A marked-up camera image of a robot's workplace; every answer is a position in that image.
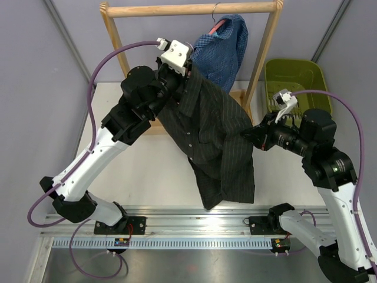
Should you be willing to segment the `black pinstriped shirt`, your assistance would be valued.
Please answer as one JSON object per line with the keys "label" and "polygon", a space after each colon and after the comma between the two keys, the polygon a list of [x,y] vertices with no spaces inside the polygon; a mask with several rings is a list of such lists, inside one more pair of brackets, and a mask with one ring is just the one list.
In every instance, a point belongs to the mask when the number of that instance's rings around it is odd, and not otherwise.
{"label": "black pinstriped shirt", "polygon": [[253,145],[241,136],[251,128],[245,110],[195,65],[158,120],[187,156],[202,204],[253,203]]}

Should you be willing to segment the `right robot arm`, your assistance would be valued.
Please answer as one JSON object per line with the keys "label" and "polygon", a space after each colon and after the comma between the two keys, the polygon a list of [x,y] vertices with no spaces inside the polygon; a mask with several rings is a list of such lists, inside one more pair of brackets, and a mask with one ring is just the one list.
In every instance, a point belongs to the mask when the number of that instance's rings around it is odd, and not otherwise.
{"label": "right robot arm", "polygon": [[241,135],[262,151],[279,146],[302,157],[304,173],[326,205],[335,236],[325,235],[288,203],[269,209],[266,226],[275,234],[300,240],[330,282],[376,282],[375,263],[363,247],[355,219],[358,205],[353,194],[358,178],[349,156],[333,145],[336,123],[332,116],[309,109],[299,127],[289,127],[276,117],[276,111],[265,115],[259,125]]}

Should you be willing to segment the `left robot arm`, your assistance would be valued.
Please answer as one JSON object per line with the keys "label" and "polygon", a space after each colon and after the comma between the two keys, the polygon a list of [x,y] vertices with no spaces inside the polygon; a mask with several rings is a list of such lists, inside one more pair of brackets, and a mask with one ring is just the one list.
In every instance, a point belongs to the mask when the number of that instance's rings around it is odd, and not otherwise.
{"label": "left robot arm", "polygon": [[184,73],[161,63],[157,70],[133,68],[121,84],[118,103],[103,118],[94,142],[55,177],[44,177],[41,187],[52,197],[57,214],[72,223],[87,219],[101,222],[115,235],[127,229],[128,215],[116,202],[107,202],[88,191],[107,165],[150,127],[182,85]]}

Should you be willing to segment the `blue checkered shirt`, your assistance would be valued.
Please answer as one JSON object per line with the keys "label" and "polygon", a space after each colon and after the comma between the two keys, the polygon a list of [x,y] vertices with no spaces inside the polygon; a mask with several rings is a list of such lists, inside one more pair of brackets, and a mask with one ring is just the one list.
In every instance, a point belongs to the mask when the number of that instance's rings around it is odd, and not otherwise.
{"label": "blue checkered shirt", "polygon": [[206,33],[198,38],[191,59],[202,76],[229,93],[241,67],[249,33],[242,16],[231,14],[221,19],[227,21],[216,34]]}

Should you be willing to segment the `pink hanger of blue shirt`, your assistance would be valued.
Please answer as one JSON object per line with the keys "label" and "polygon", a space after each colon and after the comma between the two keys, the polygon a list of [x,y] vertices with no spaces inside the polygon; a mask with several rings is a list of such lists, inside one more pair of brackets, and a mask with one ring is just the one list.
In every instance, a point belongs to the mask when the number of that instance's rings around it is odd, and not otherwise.
{"label": "pink hanger of blue shirt", "polygon": [[214,12],[217,8],[217,6],[220,4],[220,2],[216,3],[213,7],[213,10],[212,10],[212,13],[211,13],[211,18],[214,22],[214,25],[212,27],[212,29],[209,31],[209,35],[214,35],[217,33],[217,30],[227,21],[227,19],[221,19],[219,21],[216,21],[215,18],[214,18]]}

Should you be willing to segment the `green plastic basket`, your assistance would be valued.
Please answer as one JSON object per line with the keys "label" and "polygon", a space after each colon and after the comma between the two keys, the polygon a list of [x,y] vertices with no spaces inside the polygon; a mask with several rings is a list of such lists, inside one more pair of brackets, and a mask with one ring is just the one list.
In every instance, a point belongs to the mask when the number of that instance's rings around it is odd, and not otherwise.
{"label": "green plastic basket", "polygon": [[[265,64],[264,87],[266,108],[269,113],[279,108],[273,96],[280,90],[287,89],[291,92],[327,90],[325,76],[316,63],[287,58],[271,59]],[[291,111],[291,114],[296,120],[300,120],[303,112],[310,108],[322,109],[331,114],[330,97],[324,94],[301,94],[298,96],[297,105]]]}

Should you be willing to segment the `wooden clothes rack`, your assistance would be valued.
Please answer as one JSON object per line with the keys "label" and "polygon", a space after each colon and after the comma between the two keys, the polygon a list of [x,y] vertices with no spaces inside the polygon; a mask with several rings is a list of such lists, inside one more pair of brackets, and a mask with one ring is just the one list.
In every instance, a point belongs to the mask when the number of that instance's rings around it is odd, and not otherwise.
{"label": "wooden clothes rack", "polygon": [[115,18],[268,13],[269,17],[264,29],[248,88],[245,90],[239,89],[230,92],[232,98],[235,99],[242,106],[242,108],[246,110],[248,116],[252,118],[253,116],[250,103],[252,102],[260,74],[264,67],[264,62],[273,39],[275,29],[280,19],[283,4],[283,1],[269,1],[224,4],[111,7],[108,2],[101,2],[100,12],[114,49],[119,49],[122,47],[118,29],[114,22]]}

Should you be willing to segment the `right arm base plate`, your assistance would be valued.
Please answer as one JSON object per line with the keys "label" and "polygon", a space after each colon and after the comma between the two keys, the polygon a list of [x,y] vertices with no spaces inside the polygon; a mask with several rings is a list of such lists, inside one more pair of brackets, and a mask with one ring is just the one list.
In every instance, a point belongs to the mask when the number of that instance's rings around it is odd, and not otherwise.
{"label": "right arm base plate", "polygon": [[281,235],[286,236],[287,231],[283,230],[277,219],[269,216],[250,216],[249,228],[252,235]]}

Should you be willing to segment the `aluminium mounting rail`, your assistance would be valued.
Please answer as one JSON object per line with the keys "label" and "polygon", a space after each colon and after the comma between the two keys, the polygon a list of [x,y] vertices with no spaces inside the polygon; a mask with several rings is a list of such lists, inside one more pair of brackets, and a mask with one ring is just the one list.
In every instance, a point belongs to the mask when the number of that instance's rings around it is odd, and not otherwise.
{"label": "aluminium mounting rail", "polygon": [[[146,238],[246,238],[250,228],[249,216],[265,216],[269,206],[220,206],[206,211],[199,207],[129,206],[130,216],[145,216]],[[309,210],[316,219],[316,226],[324,233],[335,235],[327,209],[324,206],[296,207],[296,211]],[[93,235],[95,221],[79,229],[78,236]],[[50,228],[42,228],[40,236],[71,236],[78,224],[63,221]]]}

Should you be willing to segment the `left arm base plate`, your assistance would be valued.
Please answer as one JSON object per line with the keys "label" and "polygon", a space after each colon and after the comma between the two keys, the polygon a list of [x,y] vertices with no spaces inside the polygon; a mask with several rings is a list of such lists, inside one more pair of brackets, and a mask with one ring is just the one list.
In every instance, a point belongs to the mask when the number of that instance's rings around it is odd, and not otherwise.
{"label": "left arm base plate", "polygon": [[130,216],[124,228],[112,228],[105,223],[96,221],[94,235],[144,235],[147,218],[145,216]]}

